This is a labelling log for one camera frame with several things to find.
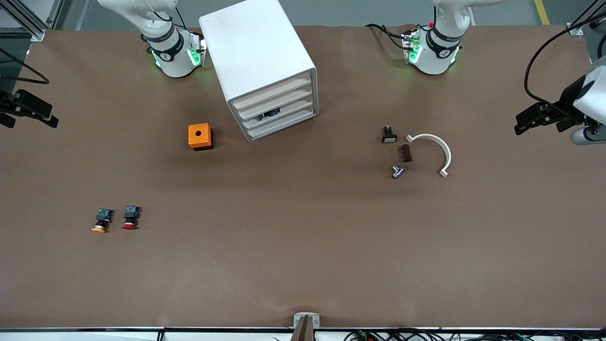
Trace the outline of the red push button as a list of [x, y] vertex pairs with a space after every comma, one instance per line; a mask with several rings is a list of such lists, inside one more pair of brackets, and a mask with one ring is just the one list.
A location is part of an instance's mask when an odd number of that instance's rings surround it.
[[125, 230], [136, 230], [138, 229], [138, 219], [141, 213], [141, 208], [138, 206], [130, 205], [124, 209], [124, 223], [123, 229]]

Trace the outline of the white plastic cabinet drawer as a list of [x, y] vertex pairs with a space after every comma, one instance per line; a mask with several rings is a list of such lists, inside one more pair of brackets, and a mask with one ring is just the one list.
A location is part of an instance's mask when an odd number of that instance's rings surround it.
[[295, 109], [291, 112], [281, 113], [274, 117], [265, 118], [262, 121], [254, 121], [255, 125], [245, 127], [244, 133], [251, 141], [258, 140], [265, 136], [279, 132], [289, 128], [290, 126], [298, 125], [308, 119], [314, 118], [317, 115], [312, 106]]
[[293, 115], [298, 110], [312, 107], [312, 95], [277, 103], [276, 100], [249, 107], [241, 112], [242, 124], [248, 130], [263, 130]]
[[311, 82], [310, 72], [302, 73], [301, 75], [288, 78], [285, 81], [269, 86], [265, 89], [255, 91], [249, 95], [246, 95], [240, 99], [234, 99], [232, 104], [236, 109], [244, 109], [250, 106], [260, 104], [263, 101], [273, 99], [278, 95], [287, 93], [288, 91], [305, 86]]
[[307, 84], [271, 97], [270, 99], [264, 99], [260, 103], [251, 104], [247, 107], [238, 109], [237, 114], [241, 119], [255, 118], [260, 114], [264, 114], [265, 112], [291, 103], [294, 100], [303, 99], [303, 97], [310, 94], [312, 94], [312, 87]]

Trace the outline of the metal table edge rail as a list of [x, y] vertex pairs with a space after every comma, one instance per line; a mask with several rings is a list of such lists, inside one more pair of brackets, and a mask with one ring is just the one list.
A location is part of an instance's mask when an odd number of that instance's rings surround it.
[[[0, 328], [0, 341], [290, 341], [293, 327]], [[316, 341], [606, 341], [601, 328], [320, 327]]]

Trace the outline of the yellow push button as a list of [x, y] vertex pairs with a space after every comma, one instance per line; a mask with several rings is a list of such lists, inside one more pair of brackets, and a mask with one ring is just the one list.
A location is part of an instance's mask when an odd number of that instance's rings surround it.
[[112, 222], [114, 216], [114, 210], [102, 208], [98, 211], [96, 220], [97, 222], [91, 229], [94, 232], [106, 233], [108, 225]]

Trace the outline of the large table cover sheet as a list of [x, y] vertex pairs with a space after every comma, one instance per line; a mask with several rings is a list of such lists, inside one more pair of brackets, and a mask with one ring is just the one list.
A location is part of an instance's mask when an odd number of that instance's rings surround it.
[[19, 86], [59, 124], [0, 127], [0, 327], [606, 326], [606, 145], [514, 132], [558, 27], [472, 27], [441, 76], [370, 28], [296, 30], [320, 115], [253, 143], [214, 71], [166, 77], [138, 33], [31, 45], [50, 84]]

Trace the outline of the aluminium frame profile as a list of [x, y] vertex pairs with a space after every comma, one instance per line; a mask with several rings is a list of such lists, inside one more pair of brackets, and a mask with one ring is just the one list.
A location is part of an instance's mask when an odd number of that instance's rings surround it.
[[57, 26], [65, 0], [0, 0], [0, 37], [29, 37], [42, 42]]
[[583, 37], [584, 33], [582, 31], [582, 26], [580, 25], [580, 22], [587, 21], [591, 18], [594, 18], [594, 19], [588, 23], [589, 28], [594, 29], [594, 28], [597, 28], [598, 26], [600, 26], [600, 24], [605, 19], [604, 18], [595, 19], [595, 17], [599, 14], [599, 12], [602, 9], [606, 9], [606, 0], [592, 0], [591, 3], [589, 4], [589, 6], [587, 6], [584, 9], [584, 11], [582, 13], [580, 13], [580, 15], [578, 15], [578, 17], [573, 22], [567, 22], [567, 28], [570, 28], [570, 27], [573, 28], [569, 31], [569, 34], [571, 36], [575, 36], [575, 37]]

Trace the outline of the white curved bracket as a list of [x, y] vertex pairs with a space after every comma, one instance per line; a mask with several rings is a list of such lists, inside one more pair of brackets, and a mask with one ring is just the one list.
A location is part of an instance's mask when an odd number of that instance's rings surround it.
[[445, 140], [443, 140], [441, 137], [439, 137], [437, 135], [433, 135], [433, 134], [418, 134], [416, 136], [407, 135], [406, 140], [409, 143], [415, 142], [417, 140], [429, 140], [429, 141], [434, 142], [437, 145], [439, 145], [445, 155], [445, 164], [440, 169], [439, 174], [443, 178], [448, 177], [448, 175], [449, 175], [448, 168], [452, 164], [453, 156], [452, 156], [452, 150], [450, 149], [450, 146], [446, 143]]

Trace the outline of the white drawer cabinet shell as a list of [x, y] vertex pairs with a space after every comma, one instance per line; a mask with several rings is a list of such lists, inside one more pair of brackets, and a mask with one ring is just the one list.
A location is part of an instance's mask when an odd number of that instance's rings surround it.
[[225, 101], [249, 142], [256, 140], [245, 135], [234, 99], [310, 72], [312, 108], [320, 114], [317, 69], [279, 0], [244, 0], [200, 17], [199, 25]]

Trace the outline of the orange box with hole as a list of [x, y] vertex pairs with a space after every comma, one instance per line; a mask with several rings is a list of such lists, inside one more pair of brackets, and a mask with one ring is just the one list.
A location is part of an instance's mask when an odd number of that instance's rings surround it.
[[208, 123], [189, 125], [187, 140], [188, 145], [194, 151], [214, 149], [214, 131]]

